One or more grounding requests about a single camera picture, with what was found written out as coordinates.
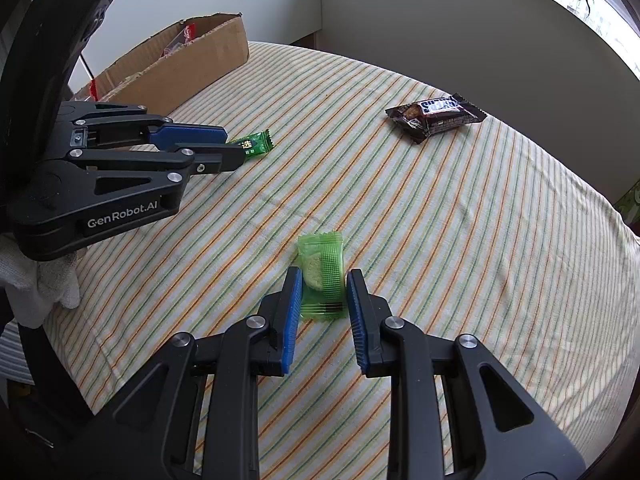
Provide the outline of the dark green candy packet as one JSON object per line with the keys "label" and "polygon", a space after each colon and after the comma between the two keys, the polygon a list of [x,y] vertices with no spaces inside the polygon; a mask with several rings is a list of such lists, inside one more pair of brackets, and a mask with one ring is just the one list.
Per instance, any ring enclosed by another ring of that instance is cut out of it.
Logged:
{"label": "dark green candy packet", "polygon": [[242,148],[246,159],[259,157],[273,150],[273,142],[268,129],[235,139],[232,144]]}

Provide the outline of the red-wrapped snack bag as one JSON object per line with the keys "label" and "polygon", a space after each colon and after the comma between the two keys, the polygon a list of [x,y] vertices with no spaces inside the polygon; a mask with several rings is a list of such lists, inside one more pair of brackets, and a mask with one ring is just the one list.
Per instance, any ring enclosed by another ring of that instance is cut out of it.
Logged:
{"label": "red-wrapped snack bag", "polygon": [[162,58],[170,55],[175,50],[178,50],[193,41],[198,35],[196,34],[196,25],[194,23],[186,24],[183,29],[178,32],[177,36],[169,41],[169,44],[163,48]]}

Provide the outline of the light green snack packet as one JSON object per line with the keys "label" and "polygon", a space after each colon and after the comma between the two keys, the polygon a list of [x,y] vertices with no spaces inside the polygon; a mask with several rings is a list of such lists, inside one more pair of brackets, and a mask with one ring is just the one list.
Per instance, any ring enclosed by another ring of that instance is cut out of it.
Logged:
{"label": "light green snack packet", "polygon": [[329,321],[344,316],[343,250],[343,235],[338,231],[298,238],[296,263],[303,272],[302,318]]}

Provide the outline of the large Snickers bar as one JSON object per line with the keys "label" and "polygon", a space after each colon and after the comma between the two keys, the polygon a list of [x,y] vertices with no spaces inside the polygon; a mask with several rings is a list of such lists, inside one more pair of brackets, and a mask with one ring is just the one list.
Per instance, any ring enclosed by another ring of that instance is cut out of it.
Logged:
{"label": "large Snickers bar", "polygon": [[436,134],[479,124],[487,117],[459,93],[386,108],[385,114],[417,144]]}

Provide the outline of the brown cardboard box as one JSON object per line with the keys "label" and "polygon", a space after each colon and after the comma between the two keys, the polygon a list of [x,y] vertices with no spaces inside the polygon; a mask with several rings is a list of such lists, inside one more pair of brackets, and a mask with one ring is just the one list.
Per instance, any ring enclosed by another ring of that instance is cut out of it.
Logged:
{"label": "brown cardboard box", "polygon": [[[163,48],[189,23],[196,25],[198,36],[162,58]],[[249,57],[241,14],[185,18],[118,58],[78,90],[74,99],[144,105],[152,114],[167,115]]]}

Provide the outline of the white gloved hand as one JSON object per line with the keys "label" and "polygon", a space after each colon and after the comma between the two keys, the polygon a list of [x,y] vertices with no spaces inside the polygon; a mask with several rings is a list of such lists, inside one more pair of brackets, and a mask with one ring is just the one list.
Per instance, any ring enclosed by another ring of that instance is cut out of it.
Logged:
{"label": "white gloved hand", "polygon": [[79,306],[77,261],[77,252],[52,261],[29,259],[14,240],[2,235],[1,287],[18,324],[37,328],[56,304],[70,310]]}

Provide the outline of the striped tablecloth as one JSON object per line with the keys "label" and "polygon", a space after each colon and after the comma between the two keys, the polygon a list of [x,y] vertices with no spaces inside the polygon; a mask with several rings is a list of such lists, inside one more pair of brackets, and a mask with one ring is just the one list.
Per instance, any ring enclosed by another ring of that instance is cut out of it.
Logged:
{"label": "striped tablecloth", "polygon": [[100,408],[172,334],[223,332],[278,290],[305,233],[337,231],[348,268],[434,336],[471,333],[586,462],[620,426],[639,367],[639,241],[611,203],[487,118],[421,144],[386,118],[428,84],[341,56],[261,44],[176,122],[273,150],[191,179],[175,217],[91,246],[80,304],[47,319]]}

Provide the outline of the green carton box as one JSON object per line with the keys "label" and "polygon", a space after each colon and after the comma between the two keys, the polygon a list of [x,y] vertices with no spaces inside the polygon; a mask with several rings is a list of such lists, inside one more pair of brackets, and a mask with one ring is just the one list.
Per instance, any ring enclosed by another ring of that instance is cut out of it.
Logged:
{"label": "green carton box", "polygon": [[623,218],[623,222],[636,235],[640,235],[640,181],[615,204],[614,208]]}

